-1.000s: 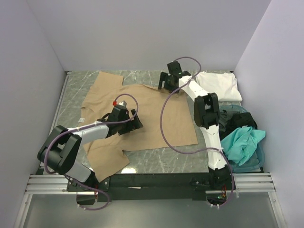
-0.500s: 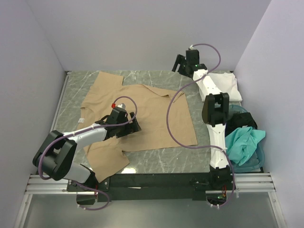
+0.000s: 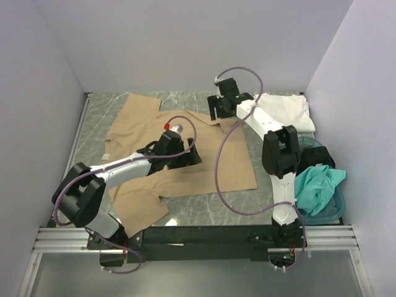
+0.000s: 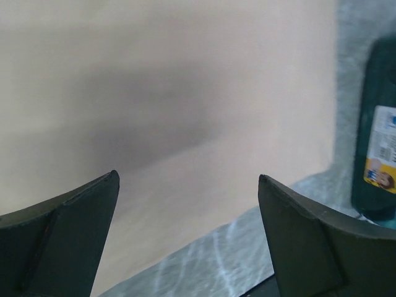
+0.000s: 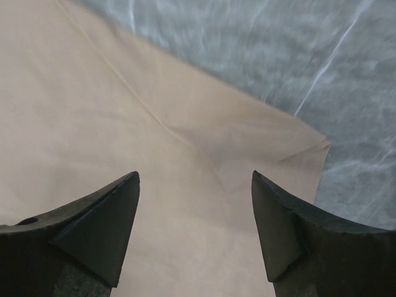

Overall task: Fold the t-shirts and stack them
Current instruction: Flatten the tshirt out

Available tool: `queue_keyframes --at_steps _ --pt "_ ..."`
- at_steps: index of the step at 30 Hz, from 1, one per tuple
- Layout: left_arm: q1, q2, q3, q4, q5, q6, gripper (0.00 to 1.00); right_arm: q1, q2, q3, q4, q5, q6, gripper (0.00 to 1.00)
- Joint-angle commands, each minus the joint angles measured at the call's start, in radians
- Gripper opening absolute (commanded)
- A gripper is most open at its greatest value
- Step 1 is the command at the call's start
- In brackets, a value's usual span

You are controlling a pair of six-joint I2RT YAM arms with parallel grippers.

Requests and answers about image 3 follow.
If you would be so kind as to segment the tan t shirt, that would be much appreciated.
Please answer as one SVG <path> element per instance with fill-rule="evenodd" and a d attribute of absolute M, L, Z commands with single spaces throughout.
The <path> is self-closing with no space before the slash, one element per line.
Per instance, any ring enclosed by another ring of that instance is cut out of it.
<path fill-rule="evenodd" d="M 113 162 L 162 139 L 165 126 L 182 125 L 179 150 L 194 148 L 148 177 L 110 189 L 110 197 L 128 236 L 152 226 L 168 207 L 162 198 L 256 189 L 257 182 L 244 132 L 232 119 L 211 120 L 188 110 L 160 111 L 160 99 L 132 93 L 105 137 L 105 153 Z"/>

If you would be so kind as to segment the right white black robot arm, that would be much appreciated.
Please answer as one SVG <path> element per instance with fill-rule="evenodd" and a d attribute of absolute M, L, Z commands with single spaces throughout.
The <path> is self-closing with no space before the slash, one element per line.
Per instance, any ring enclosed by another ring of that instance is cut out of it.
<path fill-rule="evenodd" d="M 296 128 L 277 121 L 264 110 L 263 95 L 254 98 L 241 93 L 233 78 L 215 79 L 217 94 L 207 98 L 210 117 L 237 117 L 246 123 L 263 141 L 262 165 L 269 174 L 275 207 L 272 214 L 272 241 L 287 246 L 299 234 L 299 219 L 295 210 L 295 177 L 300 158 Z"/>

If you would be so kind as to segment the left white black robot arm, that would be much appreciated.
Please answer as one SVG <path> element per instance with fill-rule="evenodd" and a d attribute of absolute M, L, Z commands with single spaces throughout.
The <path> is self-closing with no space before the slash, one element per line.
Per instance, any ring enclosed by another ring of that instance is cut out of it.
<path fill-rule="evenodd" d="M 195 137 L 183 141 L 180 132 L 172 127 L 158 140 L 128 157 L 100 166 L 76 163 L 52 197 L 53 220 L 61 226 L 58 217 L 61 213 L 68 219 L 68 224 L 85 228 L 107 247 L 126 247 L 129 238 L 122 223 L 100 209 L 103 196 L 116 186 L 164 168 L 172 170 L 201 163 L 195 142 Z"/>

